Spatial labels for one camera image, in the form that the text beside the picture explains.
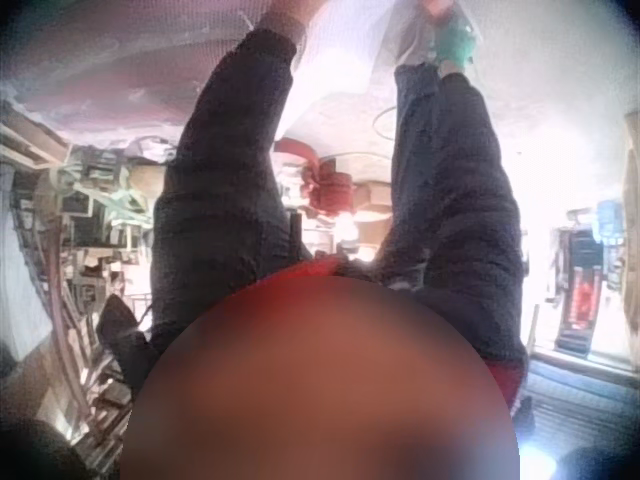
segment hand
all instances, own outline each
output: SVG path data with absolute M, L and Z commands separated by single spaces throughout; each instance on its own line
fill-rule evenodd
M 307 26 L 327 0 L 273 0 L 271 11 L 284 13 Z

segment red object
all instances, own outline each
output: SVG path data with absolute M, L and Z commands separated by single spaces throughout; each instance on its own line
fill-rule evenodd
M 306 143 L 283 138 L 274 145 L 274 151 L 289 153 L 307 161 L 302 171 L 301 194 L 309 198 L 310 206 L 328 217 L 353 212 L 353 180 L 348 173 L 336 172 L 335 159 L 320 163 L 317 153 Z
M 336 172 L 335 160 L 320 165 L 318 186 L 311 191 L 311 206 L 330 217 L 353 211 L 351 175 Z

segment railing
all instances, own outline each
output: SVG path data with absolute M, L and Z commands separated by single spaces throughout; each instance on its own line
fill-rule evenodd
M 91 315 L 79 313 L 62 274 L 62 217 L 41 224 L 33 203 L 33 192 L 12 190 L 10 210 L 20 250 L 51 318 L 60 373 L 77 409 L 70 421 L 71 442 L 90 469 L 104 473 L 122 449 L 131 397 L 116 362 L 95 341 Z

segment person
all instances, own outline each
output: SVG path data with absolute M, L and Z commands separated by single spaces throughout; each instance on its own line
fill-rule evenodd
M 425 19 L 442 3 L 416 2 Z M 424 478 L 462 430 L 484 432 L 478 455 L 505 467 L 513 454 L 517 468 L 519 212 L 464 75 L 474 41 L 455 8 L 437 15 L 435 60 L 405 55 L 396 71 L 393 224 L 371 270 L 290 255 L 269 151 L 296 45 L 324 4 L 273 1 L 215 68 L 168 166 L 151 271 L 156 365 L 134 386 L 123 478 Z M 499 431 L 508 448 L 487 440 Z

